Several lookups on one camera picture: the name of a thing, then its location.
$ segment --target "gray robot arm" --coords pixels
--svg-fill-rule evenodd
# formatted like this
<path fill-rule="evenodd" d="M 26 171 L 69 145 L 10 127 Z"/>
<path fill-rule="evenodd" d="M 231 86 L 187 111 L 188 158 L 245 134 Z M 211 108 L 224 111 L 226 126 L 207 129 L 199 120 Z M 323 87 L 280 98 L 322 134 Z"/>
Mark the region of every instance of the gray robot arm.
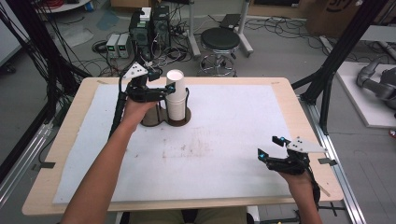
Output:
<path fill-rule="evenodd" d="M 375 96 L 381 100 L 391 100 L 394 96 L 395 86 L 392 86 L 390 83 L 382 83 L 375 82 L 371 80 L 371 76 L 375 73 L 375 69 L 379 64 L 379 59 L 372 61 L 367 66 L 363 67 L 361 71 L 358 73 L 358 78 L 356 79 L 356 84 L 359 87 L 367 89 L 375 93 Z M 396 78 L 396 70 L 390 69 L 386 70 L 383 73 L 389 73 L 388 77 L 392 79 Z"/>

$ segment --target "cardboard box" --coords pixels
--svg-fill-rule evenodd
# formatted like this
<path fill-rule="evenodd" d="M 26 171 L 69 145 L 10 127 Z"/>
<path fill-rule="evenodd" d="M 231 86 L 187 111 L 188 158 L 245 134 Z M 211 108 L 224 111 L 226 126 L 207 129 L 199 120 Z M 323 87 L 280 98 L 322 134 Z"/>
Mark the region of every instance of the cardboard box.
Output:
<path fill-rule="evenodd" d="M 306 30 L 311 35 L 340 37 L 360 8 L 358 0 L 317 0 L 308 13 Z"/>
<path fill-rule="evenodd" d="M 300 0 L 300 3 L 298 4 L 298 9 L 304 14 L 308 15 L 315 2 L 316 0 Z"/>
<path fill-rule="evenodd" d="M 112 7 L 154 7 L 155 0 L 110 0 Z"/>

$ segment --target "person's arm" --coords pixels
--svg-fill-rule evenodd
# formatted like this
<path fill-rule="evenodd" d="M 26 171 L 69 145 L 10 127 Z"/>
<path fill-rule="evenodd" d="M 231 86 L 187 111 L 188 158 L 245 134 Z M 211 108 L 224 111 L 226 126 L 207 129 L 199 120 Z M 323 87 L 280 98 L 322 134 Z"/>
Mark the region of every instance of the person's arm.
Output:
<path fill-rule="evenodd" d="M 146 112 L 155 104 L 155 102 L 139 104 L 128 100 L 119 127 L 108 139 L 79 184 L 66 207 L 62 224 L 105 221 L 128 142 Z"/>
<path fill-rule="evenodd" d="M 320 224 L 322 223 L 315 205 L 314 195 L 312 193 L 311 177 L 307 172 L 302 175 L 288 175 L 279 173 L 289 184 L 289 190 L 300 213 L 302 224 Z"/>

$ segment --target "white paper cup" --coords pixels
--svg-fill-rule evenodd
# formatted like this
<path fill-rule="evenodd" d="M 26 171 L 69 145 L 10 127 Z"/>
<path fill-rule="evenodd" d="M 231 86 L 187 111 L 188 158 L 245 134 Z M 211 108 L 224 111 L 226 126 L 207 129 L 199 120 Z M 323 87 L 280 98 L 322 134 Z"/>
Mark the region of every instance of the white paper cup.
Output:
<path fill-rule="evenodd" d="M 173 69 L 166 74 L 166 85 L 175 82 L 176 91 L 166 96 L 167 100 L 181 101 L 186 98 L 186 85 L 184 84 L 184 74 L 180 70 Z"/>
<path fill-rule="evenodd" d="M 186 118 L 186 96 L 179 101 L 166 100 L 169 119 L 178 121 Z"/>

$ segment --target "wooden board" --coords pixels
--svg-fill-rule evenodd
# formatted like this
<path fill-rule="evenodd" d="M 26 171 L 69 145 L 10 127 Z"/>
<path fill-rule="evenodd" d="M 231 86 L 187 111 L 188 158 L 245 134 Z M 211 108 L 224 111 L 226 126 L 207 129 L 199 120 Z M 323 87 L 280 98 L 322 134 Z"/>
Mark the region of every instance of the wooden board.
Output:
<path fill-rule="evenodd" d="M 42 216 L 62 214 L 65 204 L 53 204 L 53 198 L 62 176 L 62 171 L 72 146 L 74 145 L 78 129 L 84 120 L 97 87 L 100 84 L 117 84 L 114 77 L 90 77 L 85 78 L 71 105 L 61 129 L 53 142 L 46 161 L 54 161 L 53 169 L 42 169 L 23 205 L 22 212 L 28 216 Z M 163 85 L 165 80 L 160 78 L 152 84 Z M 287 79 L 281 77 L 186 77 L 187 85 L 270 85 L 279 103 L 282 115 L 288 126 L 290 136 L 298 135 L 317 142 L 317 138 L 298 102 L 294 91 Z M 316 180 L 323 187 L 322 201 L 339 201 L 343 198 L 342 190 L 328 165 L 320 165 L 319 158 L 322 154 L 313 154 L 311 166 L 316 175 Z M 220 207 L 240 206 L 269 203 L 292 203 L 293 199 L 287 197 L 256 197 L 256 198 L 233 198 L 233 199 L 197 199 L 159 202 L 133 202 L 112 203 L 108 211 L 137 211 L 172 208 L 194 207 Z"/>

